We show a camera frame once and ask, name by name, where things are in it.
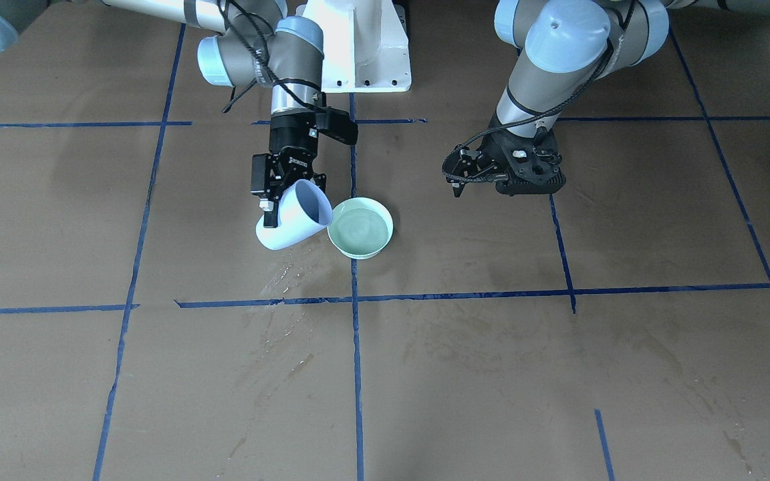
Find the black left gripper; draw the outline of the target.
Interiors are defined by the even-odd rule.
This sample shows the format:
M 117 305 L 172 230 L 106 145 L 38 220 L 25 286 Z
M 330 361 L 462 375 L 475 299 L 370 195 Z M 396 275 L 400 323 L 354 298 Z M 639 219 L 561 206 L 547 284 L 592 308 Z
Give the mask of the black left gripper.
M 559 184 L 559 149 L 552 129 L 540 127 L 525 138 L 507 129 L 483 137 L 480 150 L 454 149 L 442 164 L 451 180 L 453 196 L 461 197 L 467 184 L 507 182 L 500 165 L 509 168 L 510 183 Z

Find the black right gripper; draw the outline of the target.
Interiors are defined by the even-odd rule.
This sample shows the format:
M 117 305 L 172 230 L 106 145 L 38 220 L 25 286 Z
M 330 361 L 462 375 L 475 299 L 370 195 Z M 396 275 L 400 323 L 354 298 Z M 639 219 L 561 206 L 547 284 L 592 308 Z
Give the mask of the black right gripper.
M 277 228 L 285 184 L 306 179 L 326 192 L 327 174 L 315 173 L 318 132 L 314 114 L 280 114 L 270 119 L 269 153 L 256 154 L 251 163 L 251 194 L 259 198 L 263 226 Z

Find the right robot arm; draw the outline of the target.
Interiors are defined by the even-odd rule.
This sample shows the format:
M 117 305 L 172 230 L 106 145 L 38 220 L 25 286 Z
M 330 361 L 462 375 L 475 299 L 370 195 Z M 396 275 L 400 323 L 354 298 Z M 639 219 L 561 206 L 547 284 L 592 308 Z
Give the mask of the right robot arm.
M 290 15 L 284 1 L 109 1 L 107 6 L 174 19 L 211 31 L 197 62 L 212 85 L 229 86 L 231 109 L 255 86 L 270 91 L 269 147 L 253 157 L 251 191 L 265 213 L 263 226 L 277 228 L 280 201 L 298 180 L 323 186 L 312 162 L 330 110 L 321 88 L 324 32 L 312 19 Z

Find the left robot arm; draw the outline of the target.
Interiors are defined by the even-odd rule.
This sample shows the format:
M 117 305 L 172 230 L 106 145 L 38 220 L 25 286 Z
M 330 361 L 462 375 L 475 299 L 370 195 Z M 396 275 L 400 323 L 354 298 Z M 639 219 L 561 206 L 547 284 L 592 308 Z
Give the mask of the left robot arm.
M 669 11 L 691 6 L 770 16 L 770 1 L 501 1 L 495 31 L 519 49 L 488 128 L 447 155 L 441 172 L 459 197 L 469 184 L 499 194 L 548 195 L 565 186 L 553 126 L 597 79 L 651 57 Z

